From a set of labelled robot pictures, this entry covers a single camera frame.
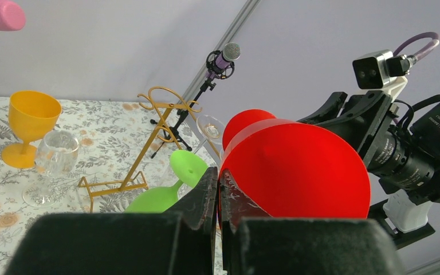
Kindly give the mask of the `green plastic wine glass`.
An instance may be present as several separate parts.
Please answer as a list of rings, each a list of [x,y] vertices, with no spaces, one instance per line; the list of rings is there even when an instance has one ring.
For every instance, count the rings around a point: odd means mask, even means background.
[[[170,156],[171,171],[177,180],[172,186],[158,186],[141,193],[124,210],[126,213],[162,213],[178,202],[178,191],[185,184],[194,188],[209,167],[196,154],[176,150]]]

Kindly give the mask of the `clear wine glass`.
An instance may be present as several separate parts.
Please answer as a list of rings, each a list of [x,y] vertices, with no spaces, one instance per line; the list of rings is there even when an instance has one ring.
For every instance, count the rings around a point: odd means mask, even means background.
[[[38,179],[22,192],[31,207],[50,207],[57,202],[52,181],[67,176],[75,167],[80,144],[69,131],[52,130],[40,141],[34,158]]]
[[[210,115],[200,115],[196,119],[196,126],[199,132],[202,134],[203,139],[200,144],[193,150],[196,154],[207,142],[221,145],[225,125],[215,117]]]

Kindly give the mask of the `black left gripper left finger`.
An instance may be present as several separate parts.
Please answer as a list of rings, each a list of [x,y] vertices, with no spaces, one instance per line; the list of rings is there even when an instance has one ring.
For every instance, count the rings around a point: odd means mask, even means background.
[[[37,219],[6,274],[213,274],[218,170],[163,213]]]

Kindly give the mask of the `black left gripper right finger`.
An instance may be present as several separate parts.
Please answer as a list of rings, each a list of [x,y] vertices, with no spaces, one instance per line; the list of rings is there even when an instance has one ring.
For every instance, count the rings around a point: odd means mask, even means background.
[[[228,274],[404,273],[375,221],[271,217],[228,170],[219,175],[219,224]]]

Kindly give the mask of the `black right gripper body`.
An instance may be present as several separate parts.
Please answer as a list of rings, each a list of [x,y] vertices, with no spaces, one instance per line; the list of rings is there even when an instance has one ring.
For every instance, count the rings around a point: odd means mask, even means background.
[[[347,96],[338,116],[318,124],[345,140],[361,158],[372,158],[398,106],[383,91],[368,91],[363,95]]]

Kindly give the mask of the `yellow plastic wine glass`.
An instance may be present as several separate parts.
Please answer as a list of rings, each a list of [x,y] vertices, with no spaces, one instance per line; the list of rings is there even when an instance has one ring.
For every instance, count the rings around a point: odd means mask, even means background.
[[[10,96],[8,122],[13,134],[21,140],[6,146],[2,160],[14,168],[32,168],[36,147],[32,142],[50,132],[62,112],[54,97],[37,91],[18,91]]]

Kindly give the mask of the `red plastic wine glass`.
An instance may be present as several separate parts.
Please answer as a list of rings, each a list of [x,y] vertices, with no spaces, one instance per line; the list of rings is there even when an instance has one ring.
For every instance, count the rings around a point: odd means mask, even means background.
[[[226,124],[222,170],[273,217],[365,219],[371,184],[358,153],[327,129],[248,109]]]

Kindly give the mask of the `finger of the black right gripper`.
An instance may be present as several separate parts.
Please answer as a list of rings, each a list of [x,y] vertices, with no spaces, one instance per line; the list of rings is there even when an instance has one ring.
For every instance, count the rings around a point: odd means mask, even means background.
[[[345,92],[333,92],[326,102],[314,113],[298,120],[299,123],[318,124],[338,116],[347,98]]]

